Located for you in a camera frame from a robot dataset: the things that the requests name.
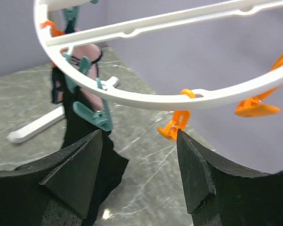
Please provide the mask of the black underwear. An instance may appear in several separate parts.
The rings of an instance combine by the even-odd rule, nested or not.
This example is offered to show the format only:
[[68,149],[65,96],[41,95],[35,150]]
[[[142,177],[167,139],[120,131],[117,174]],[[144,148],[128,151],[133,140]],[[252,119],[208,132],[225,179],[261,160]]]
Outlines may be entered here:
[[[90,124],[74,112],[73,103],[78,101],[92,110],[96,110],[98,105],[95,98],[89,94],[84,94],[79,87],[75,89],[74,93],[71,93],[67,88],[65,75],[57,67],[53,68],[52,74],[57,78],[63,90],[62,104],[65,110],[67,129],[62,147],[65,148],[99,130],[98,127]],[[101,131],[99,137],[84,146],[83,171],[88,172],[93,177],[94,185],[90,195],[88,213],[82,221],[83,226],[94,225],[100,205],[121,183],[129,162],[128,159],[120,156],[114,150],[114,144],[109,135],[110,132]]]

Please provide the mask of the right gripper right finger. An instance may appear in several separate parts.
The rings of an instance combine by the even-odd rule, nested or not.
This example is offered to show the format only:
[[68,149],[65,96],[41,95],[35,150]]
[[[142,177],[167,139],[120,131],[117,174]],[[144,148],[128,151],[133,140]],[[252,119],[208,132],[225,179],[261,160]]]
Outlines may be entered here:
[[283,226],[283,171],[239,165],[177,133],[187,212],[196,226]]

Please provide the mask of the teal clothespin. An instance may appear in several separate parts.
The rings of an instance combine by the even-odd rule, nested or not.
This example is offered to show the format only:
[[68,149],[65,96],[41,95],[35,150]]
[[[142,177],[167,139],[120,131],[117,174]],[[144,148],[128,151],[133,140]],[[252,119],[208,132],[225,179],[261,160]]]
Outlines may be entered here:
[[77,85],[69,88],[75,94],[80,91],[86,99],[86,103],[77,100],[72,104],[73,111],[82,119],[104,131],[113,129],[110,109],[107,100],[92,94],[89,91],[81,90]]

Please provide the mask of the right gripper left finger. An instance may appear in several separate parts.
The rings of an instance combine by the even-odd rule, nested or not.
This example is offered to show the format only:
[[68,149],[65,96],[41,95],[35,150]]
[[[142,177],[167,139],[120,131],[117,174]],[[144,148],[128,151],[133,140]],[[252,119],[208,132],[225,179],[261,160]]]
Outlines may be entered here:
[[0,226],[79,226],[94,181],[83,171],[86,138],[15,170],[0,171]]

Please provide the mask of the white round clip hanger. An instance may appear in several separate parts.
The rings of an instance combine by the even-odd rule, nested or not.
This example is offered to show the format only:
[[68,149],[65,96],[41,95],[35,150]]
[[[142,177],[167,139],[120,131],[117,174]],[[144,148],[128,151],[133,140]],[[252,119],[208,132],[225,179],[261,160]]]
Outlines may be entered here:
[[61,55],[61,50],[117,38],[133,38],[181,25],[215,20],[230,16],[250,16],[259,11],[283,7],[283,0],[231,0],[197,8],[144,17],[106,25],[73,34],[52,37],[48,28],[41,25],[48,19],[48,12],[81,5],[82,1],[37,0],[33,6],[33,20],[39,42],[48,57],[76,84],[91,93],[121,105],[160,111],[205,109],[223,106],[251,96],[256,96],[283,84],[283,66],[252,80],[217,90],[196,89],[197,98],[185,95],[147,95],[115,88],[101,90],[97,83],[79,73]]

